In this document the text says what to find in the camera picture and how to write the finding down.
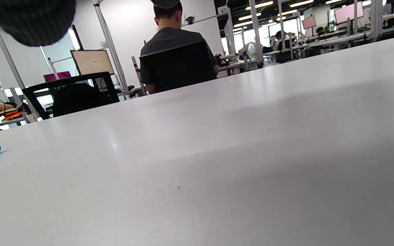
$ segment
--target ceiling light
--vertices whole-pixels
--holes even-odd
[[[252,18],[251,15],[247,15],[247,16],[238,18],[238,20],[239,20],[239,21],[243,21],[243,20],[247,20],[247,19],[251,19],[251,18]]]
[[[283,12],[282,15],[292,14],[292,13],[295,13],[295,12],[297,12],[297,9],[291,10],[291,11],[287,11],[287,12]]]
[[[330,0],[330,1],[325,2],[325,4],[336,3],[336,2],[340,2],[340,1],[343,1],[343,0]]]
[[[265,7],[265,6],[272,5],[272,4],[273,4],[273,1],[269,1],[267,3],[260,3],[260,4],[255,5],[255,8]],[[246,8],[246,10],[250,10],[250,9],[252,9],[250,6],[248,6]]]
[[[251,15],[247,15],[247,16],[238,18],[238,20],[242,21],[242,20],[246,20],[246,19],[250,19],[250,18],[252,18],[252,16]]]
[[[260,3],[260,4],[255,5],[255,8],[260,8],[260,7],[264,7],[264,6],[268,6],[268,5],[272,5],[272,4],[273,4],[273,1],[269,1],[267,3]]]
[[[277,23],[275,22],[275,23],[270,23],[270,24],[265,24],[265,25],[262,25],[262,27],[268,27],[268,26],[272,26],[272,25],[276,25]]]
[[[308,1],[305,1],[305,2],[294,3],[294,4],[290,5],[290,7],[294,8],[294,7],[297,7],[297,6],[300,6],[300,5],[304,5],[304,4],[309,4],[309,3],[312,3],[312,2],[314,2],[314,0],[308,0]]]
[[[243,22],[243,23],[236,24],[236,25],[234,25],[233,27],[245,26],[245,25],[252,24],[252,23],[253,23],[253,21],[250,21],[250,22]]]

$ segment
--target black t-shirt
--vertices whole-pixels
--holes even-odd
[[[182,47],[196,42],[204,41],[205,39],[198,32],[185,31],[181,29],[166,27],[156,33],[153,38],[148,41],[141,50],[141,56],[170,50],[175,47]],[[211,49],[208,47],[211,56],[212,65],[217,65]],[[153,81],[153,76],[150,71],[141,63],[141,80],[143,84],[157,84],[158,81]]]

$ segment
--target table surface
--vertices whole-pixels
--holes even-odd
[[[394,245],[394,39],[0,144],[0,246]]]

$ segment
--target chair backrest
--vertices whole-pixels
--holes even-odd
[[[23,92],[43,120],[119,102],[107,72],[38,84]]]
[[[168,91],[216,79],[208,45],[196,42],[140,57],[153,74],[160,91]]]

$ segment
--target pink monitor screen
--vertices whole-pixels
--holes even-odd
[[[308,17],[305,20],[302,20],[303,29],[313,28],[316,26],[316,19],[314,16]]]
[[[58,73],[59,79],[67,79],[71,77],[70,72],[63,72],[63,73]],[[56,76],[54,74],[47,74],[43,76],[45,78],[45,82],[53,82],[56,81]]]
[[[335,11],[335,19],[337,21],[337,24],[346,22],[347,19],[354,19],[355,15],[355,9],[354,9],[354,4],[347,5],[345,8],[341,8]],[[357,17],[361,18],[364,16],[364,11],[363,11],[363,3],[360,1],[357,4]]]

